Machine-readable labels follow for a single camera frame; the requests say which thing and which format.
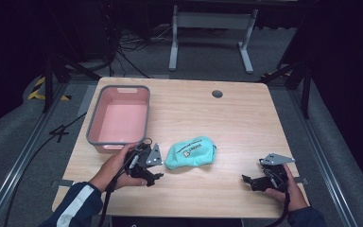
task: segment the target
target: metal frame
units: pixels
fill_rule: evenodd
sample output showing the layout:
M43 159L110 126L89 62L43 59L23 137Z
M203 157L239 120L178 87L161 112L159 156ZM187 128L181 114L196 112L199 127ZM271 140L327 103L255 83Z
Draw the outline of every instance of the metal frame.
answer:
M301 101L299 96L295 93L295 91L291 90L288 90L288 94L293 102L294 109L296 110L297 115L299 116L302 125L307 132L308 138L310 139L315 160L318 164L318 167L320 168L320 173L325 180L326 186L328 187L329 193L332 196L332 200L334 201L334 204L344 226L358 226L349 207L349 204L347 203L343 195L337 178L335 177L335 173L329 165L329 162L323 152L322 146L320 145L320 142L318 141L317 136L312 129L310 121L303 115L301 111Z
M247 46L249 45L252 29L255 24L257 9L251 14L228 14L206 12L179 12L178 6L173 7L173 40L170 49L169 70L175 71L178 59L178 28L179 27L206 27L225 29L245 29L246 36L243 42L238 43L241 58L248 74L253 73Z
M55 106L61 101L61 97L63 96L66 87L67 84L60 83L58 85L51 107L41 115L33 132L31 133L25 146L23 147L22 152L20 153L14 166L8 173L8 176L4 180L4 183L0 188L0 214L10 200L13 194L13 190L16 184L19 182L21 175L26 170L26 165L35 152L36 146L38 145L39 139L41 138L41 133L49 119L49 116L54 111Z

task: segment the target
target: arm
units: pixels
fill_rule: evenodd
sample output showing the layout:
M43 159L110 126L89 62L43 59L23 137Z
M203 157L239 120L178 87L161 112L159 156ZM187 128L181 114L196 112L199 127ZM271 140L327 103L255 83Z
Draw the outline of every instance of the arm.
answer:
M88 183L74 184L54 214L41 226L90 226L93 215L102 209L101 193L123 165L127 152L135 145L126 145L111 156ZM117 180L116 188L147 185L147 181L132 178L126 173Z
M290 204L288 205L288 223L293 227L322 227L326 226L323 215L318 210L308 206L303 196L301 189L294 182L294 177L291 174L287 165L284 165L285 173L288 177L287 191L290 194ZM265 193L276 199L277 201L285 201L285 193L278 190L268 188Z
M40 226L90 226L92 216L101 209L100 191L90 183L76 183L54 214Z

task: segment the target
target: round hole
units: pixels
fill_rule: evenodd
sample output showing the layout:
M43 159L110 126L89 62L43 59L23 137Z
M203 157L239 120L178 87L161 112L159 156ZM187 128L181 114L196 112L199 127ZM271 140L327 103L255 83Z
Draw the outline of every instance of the round hole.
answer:
M223 93L219 90L214 90L212 92L212 96L216 97L216 98L220 98L220 97L223 97Z

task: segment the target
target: teal bag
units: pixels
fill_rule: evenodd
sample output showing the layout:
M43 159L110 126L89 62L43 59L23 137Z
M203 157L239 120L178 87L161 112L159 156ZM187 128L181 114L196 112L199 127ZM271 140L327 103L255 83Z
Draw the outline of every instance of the teal bag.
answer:
M215 159L216 146L210 138L200 136L174 144L167 153L164 164L169 169L181 166L202 166Z

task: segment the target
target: pink plastic basket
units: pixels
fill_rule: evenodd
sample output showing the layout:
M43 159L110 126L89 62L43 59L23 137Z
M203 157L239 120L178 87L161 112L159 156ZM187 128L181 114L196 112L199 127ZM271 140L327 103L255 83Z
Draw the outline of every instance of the pink plastic basket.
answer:
M146 138L149 109L146 86L109 85L95 105L87 141L100 153L116 153L124 145Z

